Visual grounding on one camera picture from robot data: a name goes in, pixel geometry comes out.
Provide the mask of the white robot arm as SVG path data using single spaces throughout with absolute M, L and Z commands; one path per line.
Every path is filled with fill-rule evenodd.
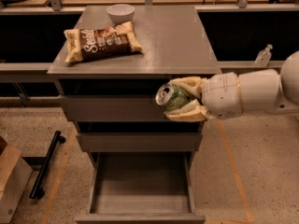
M 170 81 L 195 99 L 164 114 L 173 121 L 230 119 L 245 113 L 295 114 L 299 111 L 299 51 L 290 55 L 280 71 L 264 69 L 234 72 L 210 78 L 184 77 Z

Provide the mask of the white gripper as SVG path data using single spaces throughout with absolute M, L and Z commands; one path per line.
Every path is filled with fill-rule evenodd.
M 202 103 L 193 100 L 180 109 L 164 111 L 164 114 L 176 122 L 204 121 L 210 115 L 218 119 L 229 119 L 242 114 L 240 95 L 237 84 L 237 74 L 231 72 L 215 75 L 209 79 L 201 77 L 181 77 L 171 79 L 175 84 Z

